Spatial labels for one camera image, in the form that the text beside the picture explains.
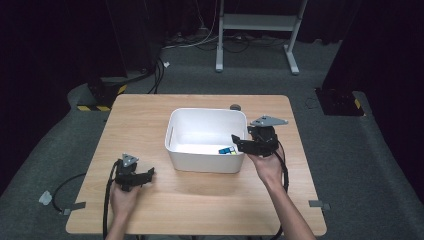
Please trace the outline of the grey tape strip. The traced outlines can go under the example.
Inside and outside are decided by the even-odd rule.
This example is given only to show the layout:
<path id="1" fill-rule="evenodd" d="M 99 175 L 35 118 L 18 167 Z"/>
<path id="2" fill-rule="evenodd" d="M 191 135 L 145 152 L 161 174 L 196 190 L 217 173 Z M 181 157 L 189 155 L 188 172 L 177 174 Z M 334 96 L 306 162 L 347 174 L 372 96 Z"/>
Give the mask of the grey tape strip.
<path id="1" fill-rule="evenodd" d="M 321 200 L 309 200 L 308 203 L 310 207 L 320 208 L 323 211 L 328 211 L 331 209 L 330 204 L 324 203 Z"/>
<path id="2" fill-rule="evenodd" d="M 65 215 L 65 216 L 70 215 L 72 211 L 79 210 L 79 209 L 84 209 L 85 206 L 86 206 L 86 202 L 74 203 L 71 207 L 65 208 L 62 211 L 62 214 Z"/>

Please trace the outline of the person's right hand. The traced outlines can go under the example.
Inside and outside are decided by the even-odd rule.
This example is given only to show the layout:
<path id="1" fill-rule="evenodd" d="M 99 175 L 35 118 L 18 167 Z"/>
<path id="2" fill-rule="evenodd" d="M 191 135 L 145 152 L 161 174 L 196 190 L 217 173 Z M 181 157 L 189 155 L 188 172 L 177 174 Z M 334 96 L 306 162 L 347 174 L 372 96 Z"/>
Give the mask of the person's right hand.
<path id="1" fill-rule="evenodd" d="M 268 190 L 283 188 L 281 160 L 284 159 L 284 152 L 281 149 L 277 149 L 267 157 L 251 154 L 248 154 L 248 157 L 252 160 L 260 180 Z"/>

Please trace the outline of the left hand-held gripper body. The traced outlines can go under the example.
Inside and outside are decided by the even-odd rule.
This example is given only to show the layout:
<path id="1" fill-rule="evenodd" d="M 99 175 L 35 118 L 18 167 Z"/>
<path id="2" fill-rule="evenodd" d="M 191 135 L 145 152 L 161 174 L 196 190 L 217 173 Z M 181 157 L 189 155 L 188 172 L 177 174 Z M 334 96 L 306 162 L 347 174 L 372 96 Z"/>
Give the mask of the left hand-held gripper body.
<path id="1" fill-rule="evenodd" d="M 115 182 L 121 186 L 121 190 L 130 192 L 133 187 L 141 185 L 141 176 L 136 173 L 139 158 L 127 153 L 122 154 L 118 160 Z"/>

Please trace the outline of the white metal stand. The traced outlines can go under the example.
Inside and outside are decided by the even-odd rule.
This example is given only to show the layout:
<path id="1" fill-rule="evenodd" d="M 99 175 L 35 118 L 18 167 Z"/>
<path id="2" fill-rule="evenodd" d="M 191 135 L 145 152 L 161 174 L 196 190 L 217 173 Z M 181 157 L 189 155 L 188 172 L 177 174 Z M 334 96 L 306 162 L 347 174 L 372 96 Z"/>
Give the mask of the white metal stand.
<path id="1" fill-rule="evenodd" d="M 237 13 L 230 14 L 225 12 L 224 3 L 225 0 L 219 0 L 218 42 L 215 63 L 216 72 L 222 72 L 224 69 L 223 37 L 225 30 L 263 30 L 291 33 L 289 43 L 283 46 L 283 50 L 287 58 L 291 73 L 293 75 L 298 75 L 300 73 L 293 54 L 293 48 L 298 36 L 308 0 L 301 0 L 297 14 L 289 16 Z"/>

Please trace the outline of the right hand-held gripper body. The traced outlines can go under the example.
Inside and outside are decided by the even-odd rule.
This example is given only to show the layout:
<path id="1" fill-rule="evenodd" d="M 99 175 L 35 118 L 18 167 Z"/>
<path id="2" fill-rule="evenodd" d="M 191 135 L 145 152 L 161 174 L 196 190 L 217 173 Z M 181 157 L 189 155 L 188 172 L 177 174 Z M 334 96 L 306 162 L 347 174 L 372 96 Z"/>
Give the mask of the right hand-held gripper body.
<path id="1" fill-rule="evenodd" d="M 279 140 L 274 127 L 287 124 L 288 121 L 285 119 L 267 115 L 253 120 L 247 127 L 248 133 L 252 137 L 247 153 L 256 156 L 270 156 L 279 148 Z"/>

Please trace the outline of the white plastic bin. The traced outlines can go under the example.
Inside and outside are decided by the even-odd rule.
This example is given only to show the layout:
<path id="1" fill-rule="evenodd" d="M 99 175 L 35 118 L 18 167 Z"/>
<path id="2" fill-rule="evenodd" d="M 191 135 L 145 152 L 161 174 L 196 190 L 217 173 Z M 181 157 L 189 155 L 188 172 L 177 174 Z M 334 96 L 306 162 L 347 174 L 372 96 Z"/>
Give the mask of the white plastic bin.
<path id="1" fill-rule="evenodd" d="M 176 170 L 233 174 L 241 170 L 245 155 L 231 134 L 247 138 L 243 112 L 229 109 L 179 108 L 169 119 L 164 145 Z M 221 155 L 233 146 L 236 155 Z"/>

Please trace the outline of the black yellow-striped stand base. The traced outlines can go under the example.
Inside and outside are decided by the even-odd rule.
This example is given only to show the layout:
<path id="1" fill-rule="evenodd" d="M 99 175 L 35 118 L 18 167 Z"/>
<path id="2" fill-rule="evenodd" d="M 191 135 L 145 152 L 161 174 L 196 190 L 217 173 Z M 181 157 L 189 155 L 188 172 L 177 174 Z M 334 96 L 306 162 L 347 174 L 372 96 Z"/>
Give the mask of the black yellow-striped stand base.
<path id="1" fill-rule="evenodd" d="M 80 111 L 110 111 L 118 95 L 127 88 L 124 77 L 101 77 L 87 83 L 77 102 Z"/>

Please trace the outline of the person's left hand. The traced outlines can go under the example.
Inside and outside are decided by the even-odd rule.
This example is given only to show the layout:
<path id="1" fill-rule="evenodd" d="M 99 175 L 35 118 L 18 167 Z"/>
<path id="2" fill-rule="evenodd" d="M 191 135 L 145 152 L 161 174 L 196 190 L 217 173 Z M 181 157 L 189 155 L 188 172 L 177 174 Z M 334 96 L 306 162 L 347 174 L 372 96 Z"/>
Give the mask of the person's left hand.
<path id="1" fill-rule="evenodd" d="M 115 218 L 128 219 L 136 206 L 139 187 L 133 187 L 129 192 L 123 191 L 116 183 L 112 184 L 110 203 Z"/>

